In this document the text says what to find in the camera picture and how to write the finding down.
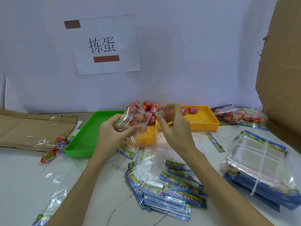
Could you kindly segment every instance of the person's right hand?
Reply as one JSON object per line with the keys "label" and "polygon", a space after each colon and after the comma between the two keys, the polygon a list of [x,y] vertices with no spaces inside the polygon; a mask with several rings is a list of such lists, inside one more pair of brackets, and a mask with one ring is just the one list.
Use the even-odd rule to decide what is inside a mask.
{"label": "person's right hand", "polygon": [[173,121],[173,128],[169,128],[167,122],[160,115],[156,117],[167,143],[181,156],[187,151],[195,150],[196,146],[191,135],[189,121],[182,116],[181,105],[179,103],[167,104],[164,110],[171,108],[174,108],[174,117],[167,121]]}

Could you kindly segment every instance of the person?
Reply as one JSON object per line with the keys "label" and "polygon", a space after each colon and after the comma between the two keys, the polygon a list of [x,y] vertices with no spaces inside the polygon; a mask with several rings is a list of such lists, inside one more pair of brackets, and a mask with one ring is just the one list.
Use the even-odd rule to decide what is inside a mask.
{"label": "person", "polygon": [[[166,107],[174,108],[174,118],[169,120],[173,121],[173,128],[169,128],[160,115],[157,116],[157,120],[167,143],[193,170],[225,224],[273,225],[223,179],[210,165],[205,155],[196,148],[189,121],[182,116],[180,104],[168,104]],[[126,137],[140,128],[136,125],[123,132],[116,132],[113,124],[121,116],[121,114],[116,114],[100,125],[93,156],[47,226],[82,225],[96,181],[106,161],[116,152]]]}

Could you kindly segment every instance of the paper sign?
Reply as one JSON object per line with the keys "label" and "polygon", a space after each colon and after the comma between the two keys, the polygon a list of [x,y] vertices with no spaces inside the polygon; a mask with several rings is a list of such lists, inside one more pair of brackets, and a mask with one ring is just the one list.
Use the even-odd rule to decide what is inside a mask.
{"label": "paper sign", "polygon": [[141,71],[135,15],[64,23],[79,74]]}

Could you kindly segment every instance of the cardboard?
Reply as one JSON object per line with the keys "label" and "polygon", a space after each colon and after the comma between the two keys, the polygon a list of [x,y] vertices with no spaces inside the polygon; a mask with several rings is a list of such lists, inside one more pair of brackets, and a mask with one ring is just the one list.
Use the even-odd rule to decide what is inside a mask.
{"label": "cardboard", "polygon": [[301,153],[301,0],[278,0],[259,62],[256,91],[268,129]]}
{"label": "cardboard", "polygon": [[0,147],[49,151],[62,132],[69,134],[77,116],[20,113],[0,108]]}

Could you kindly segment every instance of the chinese character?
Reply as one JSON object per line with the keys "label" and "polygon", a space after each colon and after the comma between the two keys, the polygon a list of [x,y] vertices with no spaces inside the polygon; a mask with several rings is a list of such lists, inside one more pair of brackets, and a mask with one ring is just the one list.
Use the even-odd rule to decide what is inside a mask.
{"label": "chinese character", "polygon": [[103,38],[103,39],[104,39],[103,44],[104,43],[108,44],[108,45],[104,45],[105,51],[115,51],[114,45],[112,44],[112,43],[115,43],[115,42],[111,42],[113,37],[107,37],[107,38]]}
{"label": "chinese character", "polygon": [[96,40],[96,38],[95,38],[95,40],[92,40],[92,41],[91,41],[91,39],[89,38],[89,40],[90,40],[90,42],[88,42],[88,43],[91,45],[89,48],[92,49],[92,53],[93,53],[93,52],[98,52],[98,53],[99,53],[99,49],[102,50],[102,49],[100,48],[101,45],[98,45],[98,42],[97,42],[97,41],[99,41],[99,40]]}

